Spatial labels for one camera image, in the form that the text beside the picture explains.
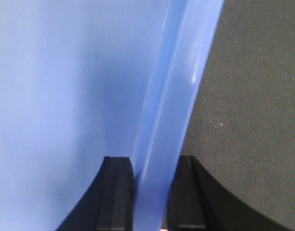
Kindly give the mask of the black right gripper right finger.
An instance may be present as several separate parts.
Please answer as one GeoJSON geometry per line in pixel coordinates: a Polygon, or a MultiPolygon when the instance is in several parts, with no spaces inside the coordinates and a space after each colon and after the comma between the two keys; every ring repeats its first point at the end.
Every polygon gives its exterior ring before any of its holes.
{"type": "Polygon", "coordinates": [[[190,155],[179,158],[167,203],[170,231],[285,231],[225,189],[190,155]]]}

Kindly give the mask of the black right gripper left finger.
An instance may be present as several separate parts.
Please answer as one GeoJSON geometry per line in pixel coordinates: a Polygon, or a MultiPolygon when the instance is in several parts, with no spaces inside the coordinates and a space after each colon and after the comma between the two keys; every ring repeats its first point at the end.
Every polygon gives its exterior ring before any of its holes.
{"type": "Polygon", "coordinates": [[[102,165],[59,231],[131,231],[134,174],[130,158],[104,157],[102,165]]]}

